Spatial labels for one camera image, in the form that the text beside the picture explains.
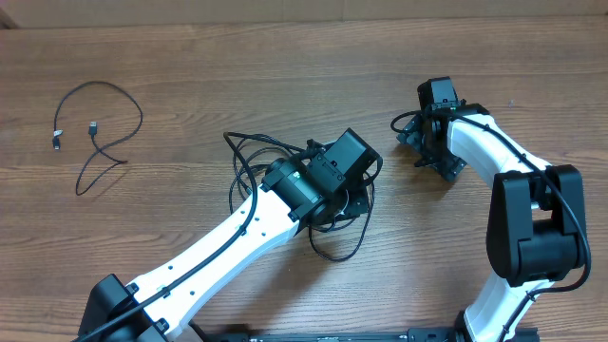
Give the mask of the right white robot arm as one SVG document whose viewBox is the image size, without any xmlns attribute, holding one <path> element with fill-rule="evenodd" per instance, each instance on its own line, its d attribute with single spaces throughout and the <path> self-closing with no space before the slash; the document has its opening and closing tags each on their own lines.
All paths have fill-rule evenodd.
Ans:
<svg viewBox="0 0 608 342">
<path fill-rule="evenodd" d="M 418 85 L 420 108 L 395 127 L 418 167 L 455 181 L 470 166 L 491 189 L 485 236 L 492 271 L 452 328 L 410 329 L 411 341 L 537 341 L 519 329 L 543 294 L 568 293 L 589 278 L 583 182 L 571 164 L 553 165 L 512 140 L 480 104 L 458 97 L 448 77 Z"/>
</svg>

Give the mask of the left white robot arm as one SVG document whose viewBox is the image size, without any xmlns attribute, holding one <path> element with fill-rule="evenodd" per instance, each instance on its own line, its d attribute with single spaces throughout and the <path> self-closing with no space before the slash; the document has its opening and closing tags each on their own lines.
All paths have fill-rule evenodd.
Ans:
<svg viewBox="0 0 608 342">
<path fill-rule="evenodd" d="M 123 284 L 109 275 L 92 290 L 78 338 L 81 341 L 175 341 L 202 307 L 251 263 L 285 244 L 302 229 L 333 227 L 369 213 L 371 166 L 382 157 L 353 130 L 336 141 L 297 148 L 268 136 L 256 141 L 285 157 L 251 166 L 234 139 L 224 135 L 250 180 L 249 195 L 230 216 L 185 251 Z"/>
</svg>

